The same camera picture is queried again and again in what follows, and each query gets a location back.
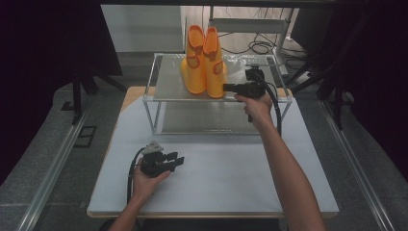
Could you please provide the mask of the white panel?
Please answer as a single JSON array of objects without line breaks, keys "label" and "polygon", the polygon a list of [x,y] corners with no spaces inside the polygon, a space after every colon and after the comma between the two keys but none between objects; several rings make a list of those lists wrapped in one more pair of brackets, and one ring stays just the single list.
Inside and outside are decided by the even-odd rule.
[{"label": "white panel", "polygon": [[184,11],[179,6],[102,5],[116,52],[184,50]]}]

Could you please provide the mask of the black floor plate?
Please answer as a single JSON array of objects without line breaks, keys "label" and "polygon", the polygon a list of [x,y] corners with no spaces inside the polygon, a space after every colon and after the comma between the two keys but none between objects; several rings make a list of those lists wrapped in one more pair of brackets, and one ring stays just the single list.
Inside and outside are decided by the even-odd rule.
[{"label": "black floor plate", "polygon": [[83,126],[74,143],[75,148],[89,148],[96,132],[96,126]]}]

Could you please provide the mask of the person's right hand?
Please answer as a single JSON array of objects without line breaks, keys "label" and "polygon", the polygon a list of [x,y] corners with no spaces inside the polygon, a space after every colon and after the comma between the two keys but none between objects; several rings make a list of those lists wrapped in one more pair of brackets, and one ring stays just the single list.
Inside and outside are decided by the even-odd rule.
[{"label": "person's right hand", "polygon": [[255,126],[272,123],[270,115],[272,102],[267,94],[260,98],[248,98],[236,94],[234,98],[244,104],[244,112],[252,117],[252,123]]}]

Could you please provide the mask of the black tripod legs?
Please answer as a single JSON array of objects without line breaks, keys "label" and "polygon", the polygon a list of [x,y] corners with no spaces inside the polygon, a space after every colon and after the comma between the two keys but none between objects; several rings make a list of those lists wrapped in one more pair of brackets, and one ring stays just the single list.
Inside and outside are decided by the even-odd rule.
[{"label": "black tripod legs", "polygon": [[[109,75],[96,73],[95,76],[123,92],[127,91],[127,88],[124,85],[120,84],[117,80]],[[75,125],[82,116],[82,90],[84,90],[86,94],[95,95],[98,92],[98,87],[93,78],[93,74],[90,76],[76,74],[73,76],[72,89],[74,112],[72,124]]]}]

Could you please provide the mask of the white metal frame stand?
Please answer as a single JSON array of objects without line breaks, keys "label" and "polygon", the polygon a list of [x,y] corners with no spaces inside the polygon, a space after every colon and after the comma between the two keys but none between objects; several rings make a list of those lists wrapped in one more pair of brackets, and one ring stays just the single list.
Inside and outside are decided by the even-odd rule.
[{"label": "white metal frame stand", "polygon": [[289,31],[294,8],[290,8],[285,18],[215,18],[214,7],[210,7],[209,26],[216,27],[222,33],[255,33],[275,34],[277,41],[272,49],[278,73],[282,77],[288,77],[289,72],[282,60],[282,50],[285,38]]}]

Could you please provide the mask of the yellow rubber rain boot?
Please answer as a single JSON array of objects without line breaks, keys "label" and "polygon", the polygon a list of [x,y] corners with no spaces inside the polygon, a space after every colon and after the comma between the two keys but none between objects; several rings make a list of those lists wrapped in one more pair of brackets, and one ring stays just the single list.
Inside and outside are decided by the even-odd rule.
[{"label": "yellow rubber rain boot", "polygon": [[221,98],[224,95],[223,85],[226,83],[227,67],[223,61],[216,27],[207,29],[203,52],[207,93],[212,98]]},{"label": "yellow rubber rain boot", "polygon": [[191,25],[187,31],[185,57],[180,64],[180,71],[185,87],[193,94],[200,94],[206,90],[203,46],[202,28]]}]

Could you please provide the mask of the aluminium floor rail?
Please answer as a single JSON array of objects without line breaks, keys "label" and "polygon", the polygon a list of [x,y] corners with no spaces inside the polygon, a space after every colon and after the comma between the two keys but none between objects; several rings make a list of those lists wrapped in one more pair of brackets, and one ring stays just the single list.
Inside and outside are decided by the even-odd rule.
[{"label": "aluminium floor rail", "polygon": [[92,104],[92,100],[87,100],[83,106],[83,113],[79,116],[77,123],[70,126],[62,144],[60,145],[53,161],[49,166],[49,169],[43,176],[30,204],[25,211],[25,214],[19,222],[16,231],[34,230],[42,210],[44,209],[46,202],[64,168],[70,151],[84,126]]},{"label": "aluminium floor rail", "polygon": [[334,119],[332,118],[334,114],[331,111],[330,105],[326,101],[320,101],[319,104],[324,111],[325,118],[329,124],[329,127],[339,143],[340,149],[344,154],[350,171],[352,172],[352,175],[356,180],[356,183],[359,186],[363,197],[368,203],[370,211],[377,225],[379,226],[379,229],[381,231],[395,231],[395,227],[389,217],[387,210],[385,209],[378,194],[371,185],[368,176],[365,174],[363,168],[361,167],[352,147],[348,142],[348,139],[346,138],[344,132],[338,128]]}]

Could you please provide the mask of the person's left hand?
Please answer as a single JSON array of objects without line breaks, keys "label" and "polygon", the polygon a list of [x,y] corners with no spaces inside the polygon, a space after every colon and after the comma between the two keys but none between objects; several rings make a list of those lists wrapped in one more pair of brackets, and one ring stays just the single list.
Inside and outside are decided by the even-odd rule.
[{"label": "person's left hand", "polygon": [[131,200],[133,202],[144,203],[156,190],[157,186],[171,174],[165,171],[157,177],[148,177],[140,170],[141,161],[138,161],[133,175],[133,192]]}]

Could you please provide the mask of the dark curtain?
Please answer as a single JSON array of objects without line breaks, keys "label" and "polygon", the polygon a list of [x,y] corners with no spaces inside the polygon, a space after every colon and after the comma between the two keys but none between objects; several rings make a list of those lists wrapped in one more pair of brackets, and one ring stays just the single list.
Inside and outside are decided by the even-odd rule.
[{"label": "dark curtain", "polygon": [[0,185],[77,75],[119,75],[103,0],[0,0]]},{"label": "dark curtain", "polygon": [[318,68],[330,66],[362,13],[370,18],[339,77],[351,111],[408,181],[408,0],[367,0],[365,10],[301,9],[292,38]]}]

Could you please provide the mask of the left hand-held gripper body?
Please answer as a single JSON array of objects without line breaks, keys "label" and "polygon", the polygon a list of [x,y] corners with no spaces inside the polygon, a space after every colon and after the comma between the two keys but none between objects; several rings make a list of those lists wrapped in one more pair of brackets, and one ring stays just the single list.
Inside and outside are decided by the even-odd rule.
[{"label": "left hand-held gripper body", "polygon": [[141,152],[140,171],[148,177],[157,177],[166,172],[163,148],[155,141],[148,144]]}]

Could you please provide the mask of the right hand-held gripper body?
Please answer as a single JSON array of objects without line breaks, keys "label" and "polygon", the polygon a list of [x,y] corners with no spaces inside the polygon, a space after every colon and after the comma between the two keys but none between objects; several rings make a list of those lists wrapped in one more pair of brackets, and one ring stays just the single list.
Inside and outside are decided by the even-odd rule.
[{"label": "right hand-held gripper body", "polygon": [[265,75],[256,65],[245,71],[247,80],[244,84],[238,84],[238,95],[248,98],[260,98],[266,93]]}]

